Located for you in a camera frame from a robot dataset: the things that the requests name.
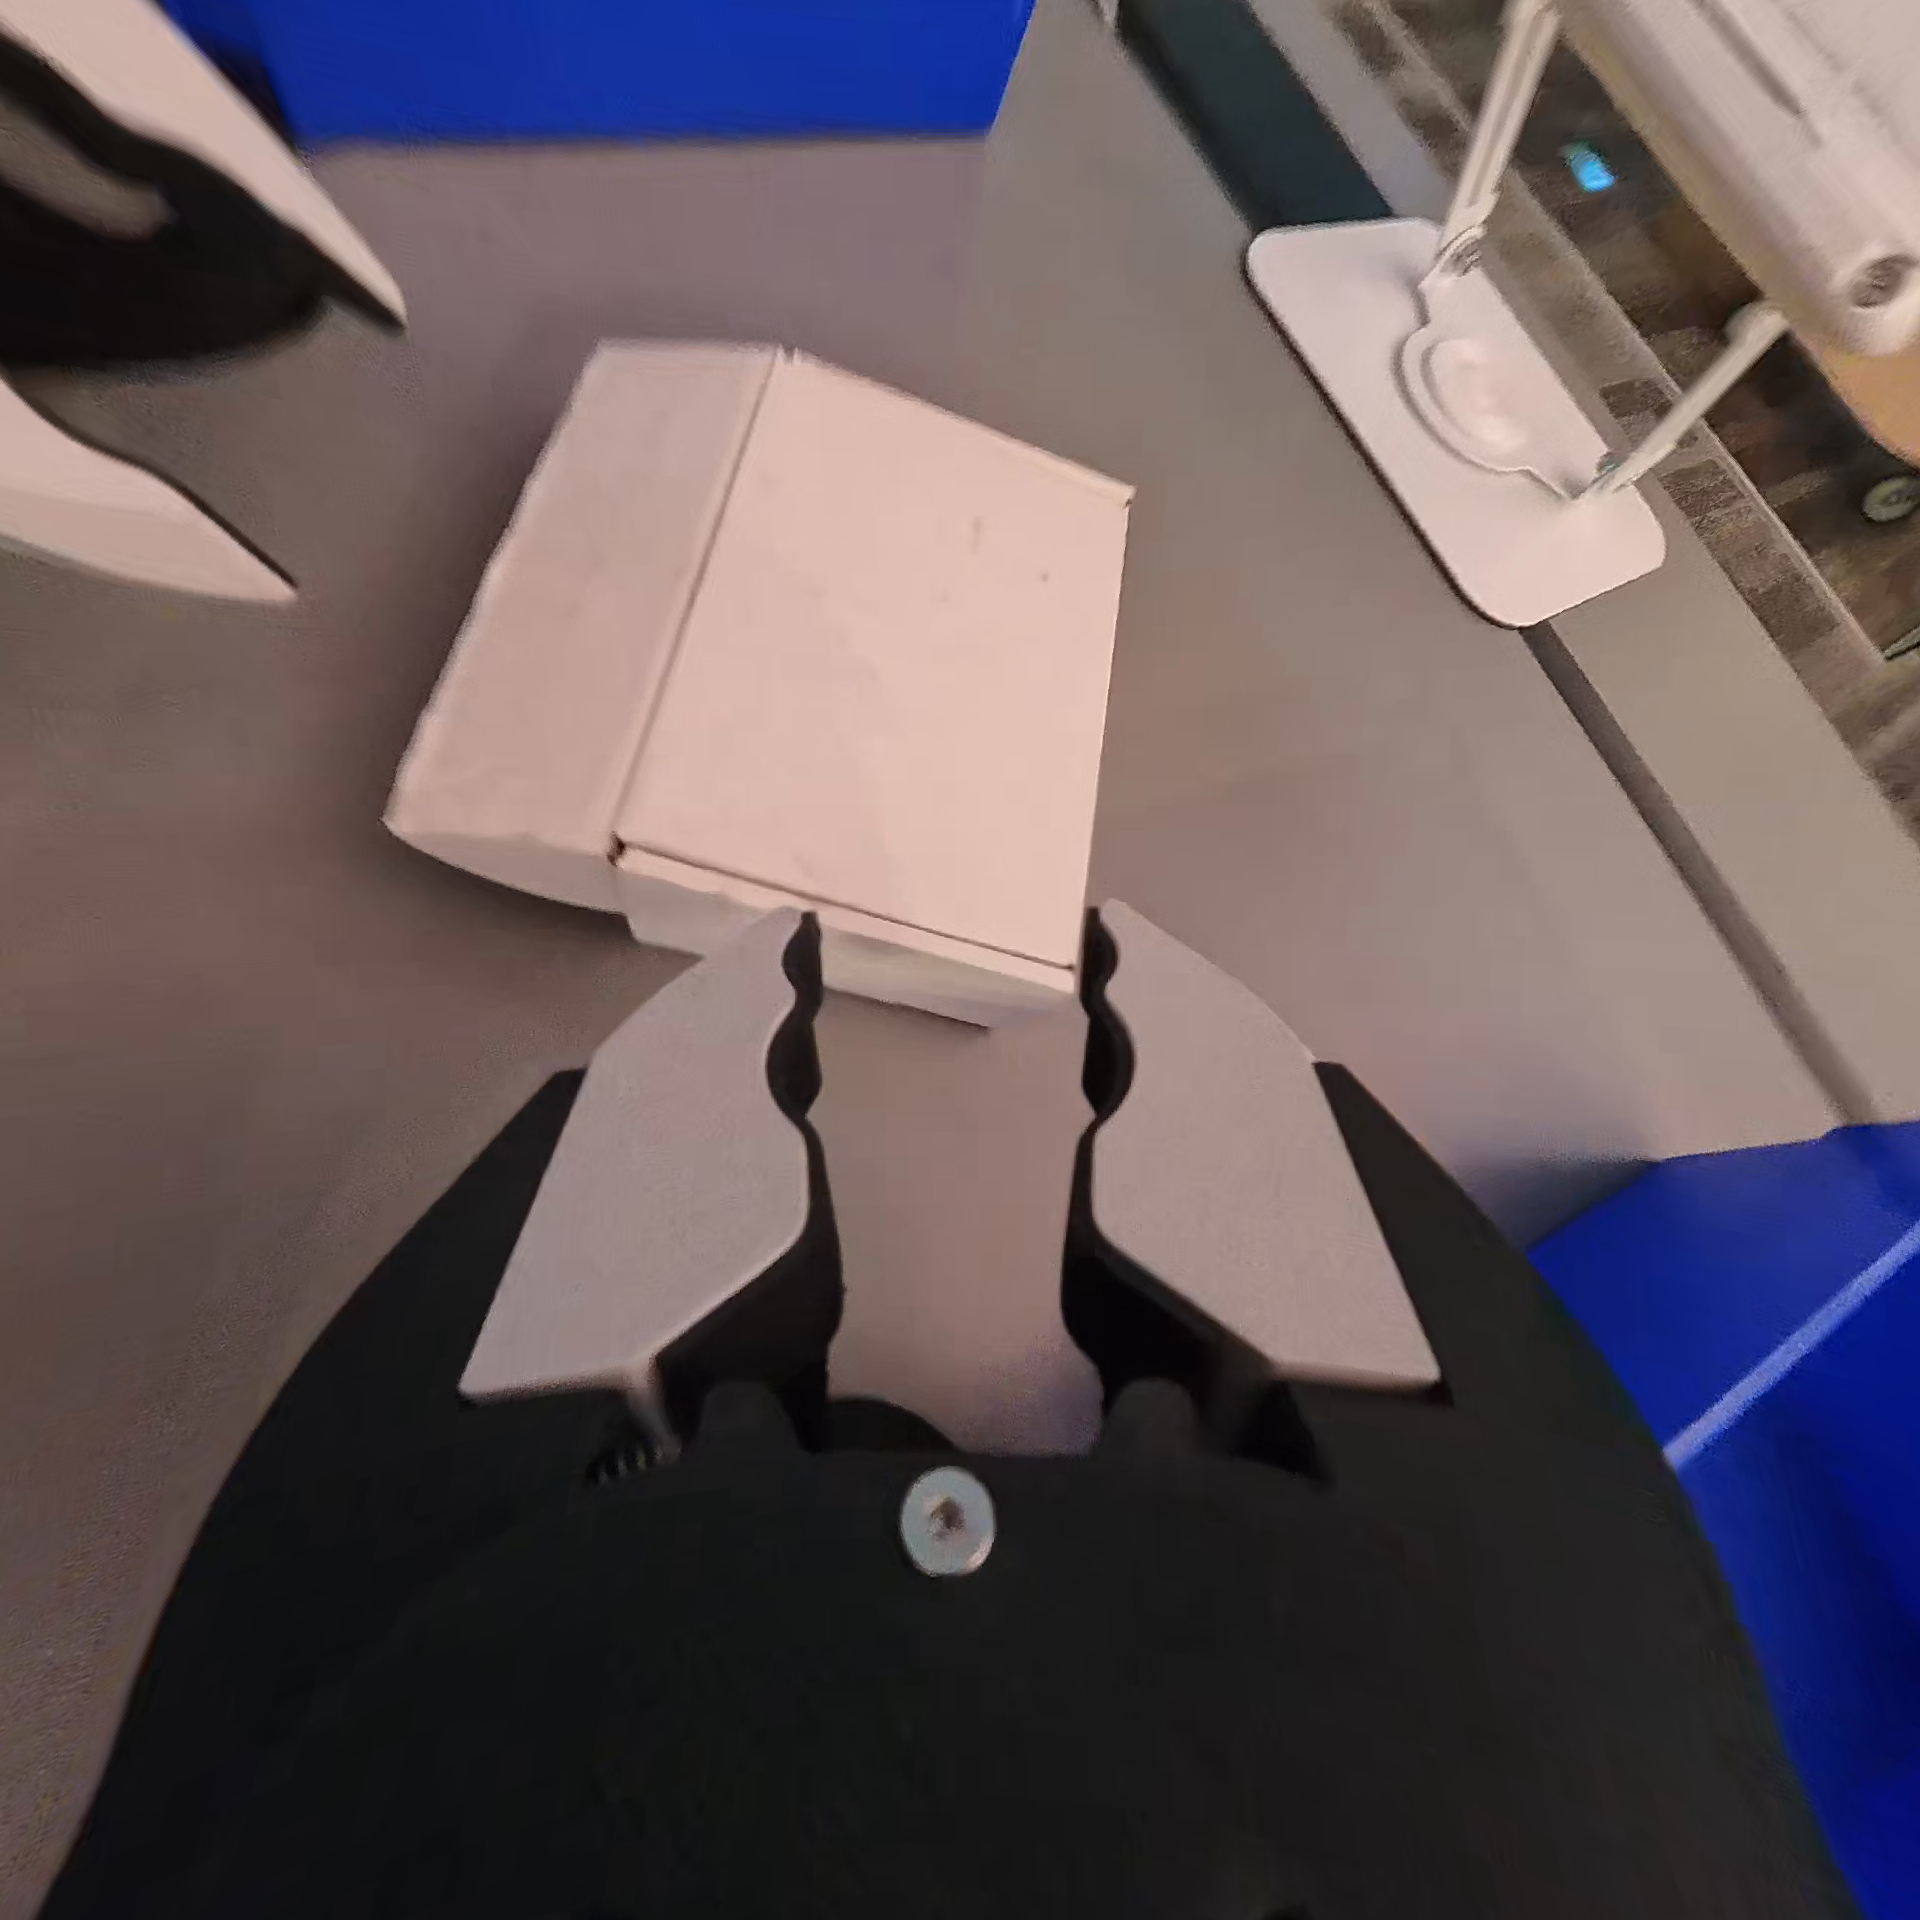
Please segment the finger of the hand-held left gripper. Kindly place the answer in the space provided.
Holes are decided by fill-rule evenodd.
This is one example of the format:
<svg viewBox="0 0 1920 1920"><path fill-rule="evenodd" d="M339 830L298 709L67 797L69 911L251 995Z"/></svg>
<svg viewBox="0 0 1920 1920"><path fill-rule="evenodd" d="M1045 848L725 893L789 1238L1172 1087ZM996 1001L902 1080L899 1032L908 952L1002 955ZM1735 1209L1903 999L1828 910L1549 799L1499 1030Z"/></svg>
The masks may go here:
<svg viewBox="0 0 1920 1920"><path fill-rule="evenodd" d="M220 367L6 367L5 549L122 584L293 606L298 575L194 465L220 389Z"/></svg>
<svg viewBox="0 0 1920 1920"><path fill-rule="evenodd" d="M5 177L5 367L139 367L253 352L329 305L406 325L397 280L299 156L157 4L5 4L5 108L157 222Z"/></svg>

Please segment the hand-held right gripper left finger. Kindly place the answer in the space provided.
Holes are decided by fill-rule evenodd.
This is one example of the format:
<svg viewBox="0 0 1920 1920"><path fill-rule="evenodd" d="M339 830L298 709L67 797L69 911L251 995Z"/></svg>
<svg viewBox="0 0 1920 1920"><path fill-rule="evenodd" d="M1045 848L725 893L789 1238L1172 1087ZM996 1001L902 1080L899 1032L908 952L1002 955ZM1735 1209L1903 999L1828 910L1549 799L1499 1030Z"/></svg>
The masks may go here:
<svg viewBox="0 0 1920 1920"><path fill-rule="evenodd" d="M780 908L684 971L590 1059L460 1388L617 1395L691 1438L718 1385L826 1404L846 1308L823 1143L823 928Z"/></svg>

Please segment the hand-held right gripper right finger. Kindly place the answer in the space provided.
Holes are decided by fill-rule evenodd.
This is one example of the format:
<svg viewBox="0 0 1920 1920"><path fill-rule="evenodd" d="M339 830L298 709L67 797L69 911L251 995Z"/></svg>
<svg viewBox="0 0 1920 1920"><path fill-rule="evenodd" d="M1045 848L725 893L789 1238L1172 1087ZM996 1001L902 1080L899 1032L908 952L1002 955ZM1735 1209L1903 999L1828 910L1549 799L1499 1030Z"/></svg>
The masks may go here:
<svg viewBox="0 0 1920 1920"><path fill-rule="evenodd" d="M1137 1385L1202 1433L1291 1433L1294 1385L1429 1397L1444 1373L1317 1056L1127 902L1083 921L1065 1329L1107 1416Z"/></svg>

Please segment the blue plastic bin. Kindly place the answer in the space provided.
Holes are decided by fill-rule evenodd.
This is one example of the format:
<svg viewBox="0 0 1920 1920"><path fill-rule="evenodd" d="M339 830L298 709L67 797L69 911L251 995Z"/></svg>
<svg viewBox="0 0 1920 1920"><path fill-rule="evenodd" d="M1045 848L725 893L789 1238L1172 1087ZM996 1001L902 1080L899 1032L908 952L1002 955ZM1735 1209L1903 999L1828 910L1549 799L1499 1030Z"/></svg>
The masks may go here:
<svg viewBox="0 0 1920 1920"><path fill-rule="evenodd" d="M978 137L1031 1L164 1L306 148Z"/></svg>
<svg viewBox="0 0 1920 1920"><path fill-rule="evenodd" d="M1865 1915L1917 1915L1917 1124L1670 1159L1530 1247L1665 1446Z"/></svg>

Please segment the white cardboard mailer box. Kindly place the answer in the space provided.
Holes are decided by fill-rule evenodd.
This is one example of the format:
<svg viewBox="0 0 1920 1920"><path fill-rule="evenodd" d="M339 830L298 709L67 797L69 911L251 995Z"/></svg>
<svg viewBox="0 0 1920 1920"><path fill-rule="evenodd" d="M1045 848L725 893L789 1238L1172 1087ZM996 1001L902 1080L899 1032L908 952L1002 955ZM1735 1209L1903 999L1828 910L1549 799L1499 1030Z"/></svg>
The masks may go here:
<svg viewBox="0 0 1920 1920"><path fill-rule="evenodd" d="M1074 997L1133 492L766 343L587 357L406 742L413 853L964 1023Z"/></svg>

